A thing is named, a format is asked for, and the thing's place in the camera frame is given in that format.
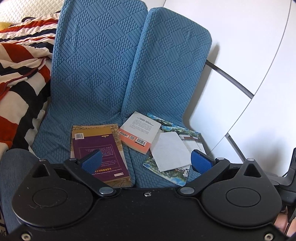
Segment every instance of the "striped blanket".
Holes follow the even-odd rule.
[[[51,58],[59,13],[0,31],[0,158],[31,152],[50,96]]]

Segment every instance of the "blue seat cushion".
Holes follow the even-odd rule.
[[[148,112],[184,127],[182,117],[211,46],[205,28],[166,8],[149,11],[131,69],[122,115]],[[175,184],[143,166],[147,155],[129,149],[140,188]],[[189,171],[188,181],[199,173]]]

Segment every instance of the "screw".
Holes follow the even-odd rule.
[[[24,241],[30,241],[31,240],[31,236],[29,234],[22,234],[21,237],[22,237],[22,240],[24,240]]]
[[[102,187],[99,189],[100,194],[111,194],[114,192],[114,189],[112,187]]]
[[[151,197],[151,195],[152,195],[151,192],[145,192],[145,193],[144,193],[144,196],[145,196],[145,197]]]
[[[274,238],[274,235],[269,233],[269,234],[265,235],[264,240],[265,241],[272,241],[273,238]]]
[[[192,193],[195,192],[195,190],[194,190],[193,188],[191,188],[191,187],[182,187],[182,188],[180,189],[180,192],[181,192],[182,194],[192,194]]]

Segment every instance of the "book with orange cover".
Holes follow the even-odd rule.
[[[119,128],[121,141],[130,148],[146,154],[161,124],[134,112]]]

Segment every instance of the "purple book cover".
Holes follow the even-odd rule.
[[[84,139],[73,138],[73,148],[78,159],[97,149],[102,152],[102,164],[93,174],[102,182],[129,176],[112,134],[84,136]]]

